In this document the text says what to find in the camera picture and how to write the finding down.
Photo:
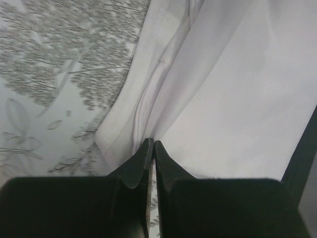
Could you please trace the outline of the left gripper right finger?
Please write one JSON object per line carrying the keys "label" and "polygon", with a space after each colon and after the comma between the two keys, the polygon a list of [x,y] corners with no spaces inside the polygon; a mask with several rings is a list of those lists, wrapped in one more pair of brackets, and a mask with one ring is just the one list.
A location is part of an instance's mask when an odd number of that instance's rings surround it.
{"label": "left gripper right finger", "polygon": [[286,187],[267,178],[198,179],[155,143],[163,238],[307,238]]}

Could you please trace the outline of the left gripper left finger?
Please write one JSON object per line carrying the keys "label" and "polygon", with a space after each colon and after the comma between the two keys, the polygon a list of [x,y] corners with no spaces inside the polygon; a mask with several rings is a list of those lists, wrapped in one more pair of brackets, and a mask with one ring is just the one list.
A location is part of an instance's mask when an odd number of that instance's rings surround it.
{"label": "left gripper left finger", "polygon": [[154,142],[107,176],[20,177],[0,190],[3,238],[146,238]]}

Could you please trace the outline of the white t shirt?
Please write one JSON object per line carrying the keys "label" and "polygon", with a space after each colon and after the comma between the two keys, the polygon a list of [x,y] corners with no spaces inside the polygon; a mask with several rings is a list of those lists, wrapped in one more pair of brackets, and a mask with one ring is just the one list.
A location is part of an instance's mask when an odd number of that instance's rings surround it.
{"label": "white t shirt", "polygon": [[196,176],[281,180],[316,105],[316,1],[207,0],[95,140],[112,169],[152,138]]}

